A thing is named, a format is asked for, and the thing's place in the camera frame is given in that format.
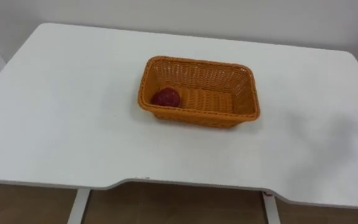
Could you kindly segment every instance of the white table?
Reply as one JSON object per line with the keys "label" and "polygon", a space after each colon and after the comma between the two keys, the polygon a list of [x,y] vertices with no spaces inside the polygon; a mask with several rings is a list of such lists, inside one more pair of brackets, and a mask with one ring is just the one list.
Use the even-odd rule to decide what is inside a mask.
{"label": "white table", "polygon": [[[136,101],[155,55],[247,65],[260,118],[230,130],[157,121]],[[130,180],[268,190],[294,203],[358,208],[356,59],[42,24],[0,73],[0,182],[110,189]],[[75,207],[87,196],[79,192]]]}

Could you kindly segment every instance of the metal table leg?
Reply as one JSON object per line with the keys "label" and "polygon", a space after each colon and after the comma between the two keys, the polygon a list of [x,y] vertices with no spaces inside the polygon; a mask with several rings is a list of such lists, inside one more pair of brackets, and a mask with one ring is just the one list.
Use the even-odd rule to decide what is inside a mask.
{"label": "metal table leg", "polygon": [[77,190],[77,195],[75,197],[73,207],[71,208],[67,224],[81,224],[90,192],[90,189]]}
{"label": "metal table leg", "polygon": [[276,200],[273,195],[263,192],[268,224],[280,224]]}

